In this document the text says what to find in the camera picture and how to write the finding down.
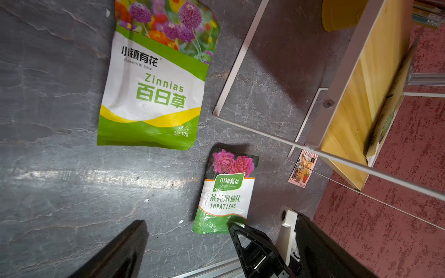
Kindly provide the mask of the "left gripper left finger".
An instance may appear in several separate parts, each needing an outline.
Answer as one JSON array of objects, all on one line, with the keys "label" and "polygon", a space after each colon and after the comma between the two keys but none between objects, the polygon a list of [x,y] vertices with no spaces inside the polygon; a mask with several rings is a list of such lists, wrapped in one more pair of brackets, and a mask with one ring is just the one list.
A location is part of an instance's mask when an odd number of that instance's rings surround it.
[{"label": "left gripper left finger", "polygon": [[70,275],[71,278],[136,278],[148,240],[144,220],[133,221],[87,263]]}]

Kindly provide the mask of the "green rose impatiens seed bag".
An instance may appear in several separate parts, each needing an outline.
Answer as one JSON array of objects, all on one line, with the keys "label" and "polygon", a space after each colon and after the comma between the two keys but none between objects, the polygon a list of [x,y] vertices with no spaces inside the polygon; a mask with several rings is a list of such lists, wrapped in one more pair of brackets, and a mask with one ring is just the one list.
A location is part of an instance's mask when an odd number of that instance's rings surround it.
[{"label": "green rose impatiens seed bag", "polygon": [[192,226],[194,233],[227,234],[231,223],[246,223],[258,162],[258,156],[212,148]]}]

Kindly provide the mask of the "white frame wooden shelf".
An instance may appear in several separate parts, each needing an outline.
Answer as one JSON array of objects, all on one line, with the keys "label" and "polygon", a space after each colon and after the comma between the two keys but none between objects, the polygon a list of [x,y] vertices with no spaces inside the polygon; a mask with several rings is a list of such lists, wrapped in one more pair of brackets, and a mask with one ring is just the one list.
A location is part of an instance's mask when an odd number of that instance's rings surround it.
[{"label": "white frame wooden shelf", "polygon": [[357,190],[375,176],[443,200],[444,194],[376,170],[365,152],[387,93],[413,51],[412,1],[334,3],[358,25],[301,149],[317,154]]}]

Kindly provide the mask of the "pink shop picture seed bag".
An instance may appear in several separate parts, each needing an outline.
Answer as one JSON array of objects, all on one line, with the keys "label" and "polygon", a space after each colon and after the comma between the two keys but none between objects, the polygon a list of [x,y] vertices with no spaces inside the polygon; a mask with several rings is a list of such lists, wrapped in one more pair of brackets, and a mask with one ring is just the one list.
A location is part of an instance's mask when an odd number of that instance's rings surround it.
[{"label": "pink shop picture seed bag", "polygon": [[301,151],[288,182],[301,188],[305,188],[314,170],[317,159],[317,154]]}]

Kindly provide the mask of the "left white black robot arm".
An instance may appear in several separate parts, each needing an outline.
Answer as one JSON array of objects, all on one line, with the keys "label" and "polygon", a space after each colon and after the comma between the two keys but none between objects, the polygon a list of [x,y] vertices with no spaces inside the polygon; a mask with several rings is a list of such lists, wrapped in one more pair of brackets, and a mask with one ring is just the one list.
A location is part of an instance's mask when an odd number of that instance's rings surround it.
[{"label": "left white black robot arm", "polygon": [[[276,243],[264,232],[233,223],[229,235],[237,257],[184,274],[186,278],[373,278],[359,263],[306,215],[281,209]],[[148,240],[146,222],[135,220],[73,278],[136,278]]]}]

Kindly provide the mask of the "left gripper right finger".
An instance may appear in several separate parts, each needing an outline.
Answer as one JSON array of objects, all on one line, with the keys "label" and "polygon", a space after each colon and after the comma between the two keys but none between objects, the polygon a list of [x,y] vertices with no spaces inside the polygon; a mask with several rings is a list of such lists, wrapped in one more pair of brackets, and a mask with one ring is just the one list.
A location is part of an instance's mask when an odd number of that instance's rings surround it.
[{"label": "left gripper right finger", "polygon": [[270,238],[262,231],[233,222],[229,234],[247,278],[293,278]]}]

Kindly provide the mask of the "green white zinnias seed bag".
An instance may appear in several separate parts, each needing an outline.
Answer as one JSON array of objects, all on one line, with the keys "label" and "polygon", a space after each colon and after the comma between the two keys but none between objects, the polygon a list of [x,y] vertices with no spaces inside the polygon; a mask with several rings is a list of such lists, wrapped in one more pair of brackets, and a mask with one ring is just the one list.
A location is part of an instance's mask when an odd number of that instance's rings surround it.
[{"label": "green white zinnias seed bag", "polygon": [[98,145],[190,149],[220,27],[199,1],[116,1]]}]

